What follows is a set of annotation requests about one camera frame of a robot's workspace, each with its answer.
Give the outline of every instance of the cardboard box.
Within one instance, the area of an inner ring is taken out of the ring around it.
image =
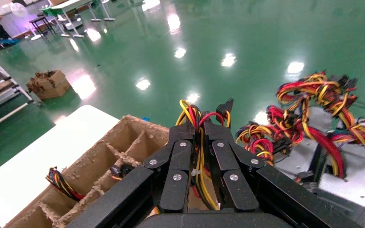
[[[66,1],[68,1],[68,0],[50,0],[50,2],[52,3],[53,6],[59,5]]]
[[[64,228],[112,188],[111,166],[142,165],[144,159],[162,148],[169,129],[133,116],[123,117],[103,138],[62,172],[64,179],[85,197],[76,202],[48,186],[4,228]],[[215,199],[210,181],[205,183]],[[206,209],[190,189],[189,208]]]
[[[41,100],[62,96],[70,87],[69,82],[60,70],[49,78],[35,76],[27,84],[29,91],[34,92]]]

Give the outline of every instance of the stool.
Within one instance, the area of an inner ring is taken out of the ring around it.
[[[40,29],[40,27],[38,26],[38,24],[37,24],[37,22],[39,22],[39,21],[42,21],[43,23],[44,23],[44,25],[45,25],[45,29],[44,30],[42,30],[42,29]],[[42,36],[42,37],[44,37],[44,32],[46,32],[46,31],[50,31],[50,32],[52,32],[52,33],[54,33],[54,34],[56,34],[56,32],[54,31],[54,29],[51,27],[51,25],[50,25],[50,23],[48,22],[48,20],[47,20],[47,18],[45,17],[45,16],[40,16],[40,17],[38,17],[38,18],[36,18],[36,19],[34,19],[34,20],[31,20],[31,21],[29,21],[33,26],[34,26],[34,28],[36,29],[36,31]]]

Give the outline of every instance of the table leg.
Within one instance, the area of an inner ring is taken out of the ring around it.
[[[42,38],[44,38],[44,34],[41,32],[40,27],[38,27],[37,23],[32,23],[36,31],[41,35]]]
[[[93,15],[93,19],[91,19],[91,21],[94,21],[94,22],[99,22],[99,21],[101,21],[101,19],[97,19],[96,18],[96,15],[94,14],[94,12],[93,12],[93,9],[92,9],[92,6],[90,5],[90,3],[88,3],[87,4],[87,7],[89,7],[89,11],[92,13],[92,15]]]
[[[59,29],[61,30],[61,32],[62,32],[62,34],[61,34],[61,36],[63,36],[63,37],[70,37],[70,35],[68,35],[68,34],[66,34],[65,33],[65,30],[64,30],[64,28],[62,27],[62,25],[59,23],[59,21],[57,20],[57,17],[54,17],[54,20],[55,20],[55,22],[57,23],[57,25],[59,26]]]
[[[75,35],[73,35],[73,37],[79,37],[79,38],[83,38],[83,37],[85,37],[84,35],[80,35],[80,34],[77,32],[77,30],[76,30],[75,26],[73,25],[72,21],[70,20],[69,16],[67,15],[67,13],[66,13],[66,12],[64,12],[63,10],[62,10],[62,12],[64,13],[65,17],[68,19],[68,22],[69,22],[69,23],[70,23],[70,25],[72,26],[73,31],[76,33]]]
[[[100,3],[101,3],[101,7],[103,8],[104,12],[106,13],[107,15],[107,18],[104,18],[104,20],[108,20],[108,21],[114,21],[115,18],[110,18],[110,15],[108,14],[108,11],[107,11],[107,8],[106,6],[104,5],[103,1],[102,0],[99,0]]]
[[[54,31],[54,29],[52,28],[52,26],[51,26],[51,23],[47,20],[47,18],[44,18],[43,19],[43,21],[45,20],[45,22],[46,22],[46,26],[48,27],[48,29],[50,30],[50,31],[52,31],[54,34],[56,34],[56,32]]]

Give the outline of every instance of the black mechanical arm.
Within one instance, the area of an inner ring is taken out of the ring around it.
[[[188,211],[197,139],[186,121],[67,228],[361,228],[237,145],[228,127],[207,119],[203,128],[205,166],[220,210]],[[145,219],[155,206],[161,214]]]

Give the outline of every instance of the wire harness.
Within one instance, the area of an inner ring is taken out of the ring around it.
[[[326,149],[333,175],[344,178],[345,161],[334,143],[357,143],[365,146],[365,118],[355,120],[348,111],[357,100],[356,95],[350,94],[356,90],[356,82],[357,79],[349,79],[347,76],[328,78],[325,71],[322,71],[296,82],[286,83],[276,93],[279,103],[286,109],[269,106],[267,113],[270,125],[261,126],[249,122],[237,131],[236,142],[241,142],[246,150],[266,159],[273,166],[274,154],[288,154],[291,147],[308,137]],[[310,127],[308,116],[312,104],[321,106],[334,118],[339,118],[345,127],[329,131],[327,135]]]

